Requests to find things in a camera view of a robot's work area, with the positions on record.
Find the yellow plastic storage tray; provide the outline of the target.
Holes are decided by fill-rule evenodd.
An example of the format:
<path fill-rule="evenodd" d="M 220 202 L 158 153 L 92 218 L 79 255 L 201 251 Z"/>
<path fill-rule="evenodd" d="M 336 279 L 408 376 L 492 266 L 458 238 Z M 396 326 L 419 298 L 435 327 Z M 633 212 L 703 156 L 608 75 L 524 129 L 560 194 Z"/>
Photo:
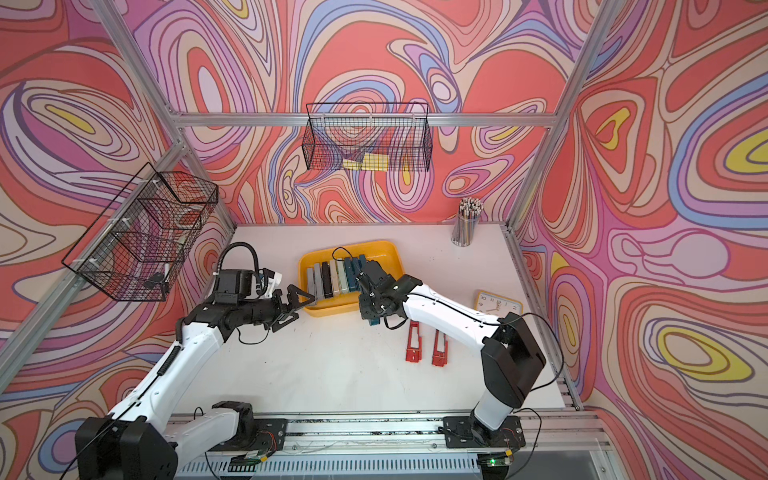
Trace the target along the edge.
<path fill-rule="evenodd" d="M 299 262 L 300 287 L 316 298 L 312 305 L 305 308 L 308 314 L 324 317 L 357 310 L 359 285 L 355 275 L 364 260 L 378 262 L 386 273 L 395 278 L 404 273 L 395 245 L 385 240 L 305 254 Z"/>

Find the light green pliers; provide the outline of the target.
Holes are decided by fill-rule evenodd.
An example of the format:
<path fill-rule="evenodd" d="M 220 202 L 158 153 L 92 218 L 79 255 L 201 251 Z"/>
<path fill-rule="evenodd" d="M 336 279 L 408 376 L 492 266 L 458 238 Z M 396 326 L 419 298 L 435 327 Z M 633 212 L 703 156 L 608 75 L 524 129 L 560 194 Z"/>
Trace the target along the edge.
<path fill-rule="evenodd" d="M 349 283 L 347 279 L 346 269 L 344 265 L 343 260 L 336 260 L 335 261 L 336 269 L 337 269 L 337 276 L 338 276 L 338 283 L 340 288 L 341 294 L 348 294 L 350 292 Z"/>

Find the beige pruning pliers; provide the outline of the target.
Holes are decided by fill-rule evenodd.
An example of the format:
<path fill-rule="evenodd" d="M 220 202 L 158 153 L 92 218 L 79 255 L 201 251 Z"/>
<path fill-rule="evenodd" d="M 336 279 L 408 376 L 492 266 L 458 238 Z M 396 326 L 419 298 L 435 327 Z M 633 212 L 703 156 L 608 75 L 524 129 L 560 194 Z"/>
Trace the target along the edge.
<path fill-rule="evenodd" d="M 338 276 L 337 263 L 335 260 L 329 261 L 329 268 L 330 268 L 333 297 L 337 297 L 341 294 L 341 286 L 340 286 L 340 280 Z"/>

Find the black pruning pliers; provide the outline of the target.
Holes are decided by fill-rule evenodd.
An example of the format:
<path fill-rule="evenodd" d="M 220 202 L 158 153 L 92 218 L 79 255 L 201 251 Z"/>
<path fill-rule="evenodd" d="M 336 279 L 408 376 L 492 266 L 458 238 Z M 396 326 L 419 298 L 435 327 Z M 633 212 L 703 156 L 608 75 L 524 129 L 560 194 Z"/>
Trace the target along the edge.
<path fill-rule="evenodd" d="M 330 299 L 334 296 L 331 268 L 328 262 L 321 263 L 321 281 L 323 287 L 323 295 L 325 299 Z"/>

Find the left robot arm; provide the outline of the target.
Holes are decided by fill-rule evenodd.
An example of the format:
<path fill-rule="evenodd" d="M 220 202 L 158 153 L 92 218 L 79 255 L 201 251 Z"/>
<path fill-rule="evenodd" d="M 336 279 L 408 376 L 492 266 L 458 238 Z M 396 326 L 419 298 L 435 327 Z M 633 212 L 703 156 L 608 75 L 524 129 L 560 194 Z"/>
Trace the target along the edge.
<path fill-rule="evenodd" d="M 315 300 L 278 274 L 225 270 L 212 293 L 176 326 L 175 340 L 137 387 L 108 414 L 89 417 L 75 434 L 82 479 L 171 479 L 178 469 L 220 444 L 249 448 L 259 436 L 253 408 L 223 401 L 181 426 L 169 424 L 202 367 L 240 327 L 276 332 Z"/>

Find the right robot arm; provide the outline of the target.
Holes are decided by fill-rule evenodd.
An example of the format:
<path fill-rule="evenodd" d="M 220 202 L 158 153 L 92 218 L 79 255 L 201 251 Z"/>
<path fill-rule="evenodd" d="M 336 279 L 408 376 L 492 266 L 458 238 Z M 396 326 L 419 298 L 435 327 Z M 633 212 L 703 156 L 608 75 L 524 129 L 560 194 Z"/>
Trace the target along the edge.
<path fill-rule="evenodd" d="M 485 386 L 469 415 L 469 438 L 488 444 L 510 414 L 523 406 L 546 366 L 546 358 L 526 321 L 508 313 L 486 314 L 453 301 L 404 274 L 396 279 L 373 260 L 356 275 L 361 317 L 426 324 L 480 355 Z"/>

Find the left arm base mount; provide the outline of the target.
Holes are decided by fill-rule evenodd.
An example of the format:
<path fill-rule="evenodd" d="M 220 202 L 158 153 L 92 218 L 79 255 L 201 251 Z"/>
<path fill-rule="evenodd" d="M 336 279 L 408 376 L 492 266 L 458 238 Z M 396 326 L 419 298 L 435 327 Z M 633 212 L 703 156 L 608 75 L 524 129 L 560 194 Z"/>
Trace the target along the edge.
<path fill-rule="evenodd" d="M 212 452 L 256 451 L 269 453 L 281 451 L 286 439 L 286 418 L 254 418 L 249 424 L 239 426 L 235 436 L 211 448 Z"/>

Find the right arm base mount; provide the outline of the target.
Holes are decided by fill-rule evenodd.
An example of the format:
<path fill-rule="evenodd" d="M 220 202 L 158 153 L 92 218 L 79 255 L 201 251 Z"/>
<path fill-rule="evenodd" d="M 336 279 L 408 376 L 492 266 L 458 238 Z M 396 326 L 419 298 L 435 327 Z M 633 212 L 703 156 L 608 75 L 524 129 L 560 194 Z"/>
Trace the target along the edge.
<path fill-rule="evenodd" d="M 516 452 L 526 446 L 518 416 L 507 416 L 495 430 L 470 415 L 446 416 L 437 431 L 449 449 L 505 448 Z"/>

